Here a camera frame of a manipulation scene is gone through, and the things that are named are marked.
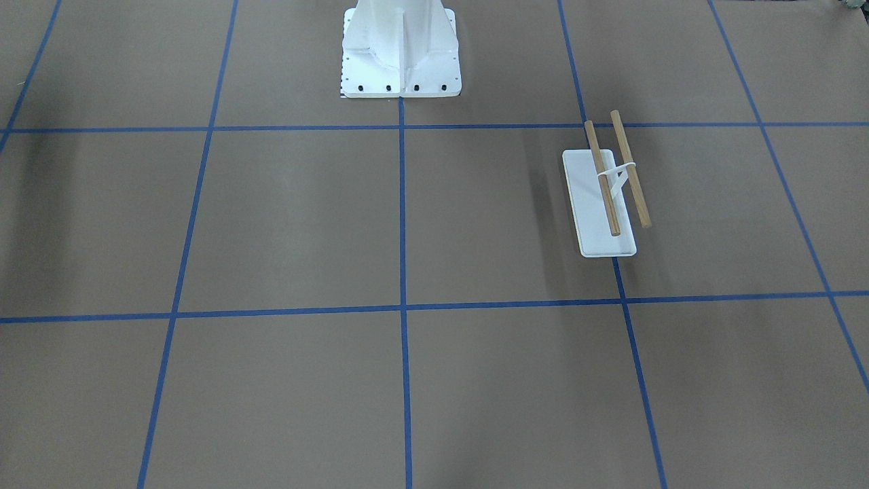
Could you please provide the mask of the white towel rack base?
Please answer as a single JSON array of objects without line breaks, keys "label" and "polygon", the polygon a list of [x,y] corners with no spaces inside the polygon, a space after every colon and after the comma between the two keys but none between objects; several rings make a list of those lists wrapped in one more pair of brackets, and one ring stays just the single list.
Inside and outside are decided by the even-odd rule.
[{"label": "white towel rack base", "polygon": [[[622,186],[628,181],[627,170],[634,163],[617,165],[610,149],[603,149],[600,153],[604,164],[601,173],[595,166],[590,149],[568,149],[562,152],[578,250],[587,259],[632,257],[637,253],[637,245]],[[611,233],[600,192],[599,174],[608,177],[620,229],[618,236]]]}]

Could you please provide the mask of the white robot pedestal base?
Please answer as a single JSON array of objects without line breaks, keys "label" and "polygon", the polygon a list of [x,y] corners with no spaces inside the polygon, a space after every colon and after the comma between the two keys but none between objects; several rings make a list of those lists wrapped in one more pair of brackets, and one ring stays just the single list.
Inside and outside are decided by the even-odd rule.
[{"label": "white robot pedestal base", "polygon": [[342,96],[462,93],[456,13],[443,2],[359,1],[345,10],[342,28]]}]

